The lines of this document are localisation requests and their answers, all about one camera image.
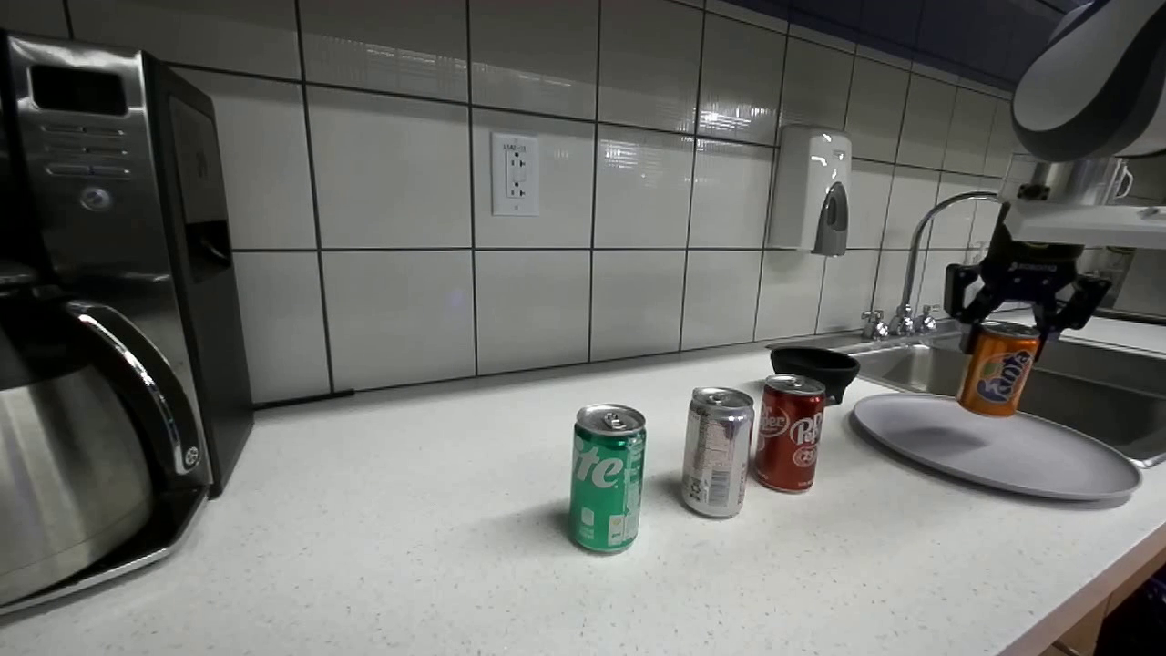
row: green soda can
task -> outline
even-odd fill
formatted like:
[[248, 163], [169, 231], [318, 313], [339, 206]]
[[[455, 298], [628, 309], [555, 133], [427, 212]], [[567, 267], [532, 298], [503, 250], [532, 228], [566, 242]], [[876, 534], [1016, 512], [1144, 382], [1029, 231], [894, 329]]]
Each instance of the green soda can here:
[[642, 523], [644, 414], [628, 404], [588, 404], [577, 414], [572, 542], [619, 552]]

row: soap dispenser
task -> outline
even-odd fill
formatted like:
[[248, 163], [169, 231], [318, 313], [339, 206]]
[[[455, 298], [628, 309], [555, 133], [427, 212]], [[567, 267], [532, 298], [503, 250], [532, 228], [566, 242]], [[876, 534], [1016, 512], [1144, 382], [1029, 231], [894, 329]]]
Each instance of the soap dispenser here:
[[787, 128], [772, 184], [767, 248], [842, 255], [848, 231], [848, 138]]

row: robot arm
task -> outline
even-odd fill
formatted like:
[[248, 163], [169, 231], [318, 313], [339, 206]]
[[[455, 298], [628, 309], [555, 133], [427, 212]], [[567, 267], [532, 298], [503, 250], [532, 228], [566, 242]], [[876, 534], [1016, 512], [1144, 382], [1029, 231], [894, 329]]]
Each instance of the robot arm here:
[[[1043, 171], [1112, 171], [1114, 157], [1166, 151], [1166, 0], [1094, 0], [1065, 18], [1013, 95], [1021, 142]], [[947, 267], [942, 309], [970, 337], [1002, 301], [1029, 301], [1057, 337], [1082, 329], [1108, 276], [1078, 274], [1082, 248], [1166, 248], [1166, 212], [1103, 202], [1114, 177], [1065, 191], [1040, 173], [1002, 206], [989, 255]]]

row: orange bottle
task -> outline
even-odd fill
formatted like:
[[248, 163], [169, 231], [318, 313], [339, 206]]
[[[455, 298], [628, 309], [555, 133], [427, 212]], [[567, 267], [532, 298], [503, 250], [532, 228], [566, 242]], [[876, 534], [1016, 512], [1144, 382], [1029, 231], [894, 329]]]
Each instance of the orange bottle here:
[[962, 372], [958, 404], [976, 414], [1016, 414], [1040, 346], [1035, 329], [979, 329]]

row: coffee maker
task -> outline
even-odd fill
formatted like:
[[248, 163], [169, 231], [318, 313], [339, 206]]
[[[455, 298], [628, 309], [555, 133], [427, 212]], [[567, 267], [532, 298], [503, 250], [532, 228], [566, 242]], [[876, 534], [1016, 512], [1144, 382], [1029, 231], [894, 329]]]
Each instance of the coffee maker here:
[[[148, 470], [148, 512], [101, 551], [78, 556], [50, 540], [33, 546], [4, 534], [4, 620], [169, 556], [195, 506], [221, 494], [248, 439], [248, 359], [209, 95], [148, 53], [0, 31], [0, 263], [14, 268], [11, 298], [63, 301], [84, 329], [84, 364], [101, 372], [135, 423]], [[4, 463], [0, 449], [0, 491], [33, 489], [35, 474], [44, 467]], [[35, 517], [35, 494], [25, 500], [6, 501], [11, 512]], [[33, 595], [4, 598], [4, 556], [70, 568], [50, 568], [56, 580]]]

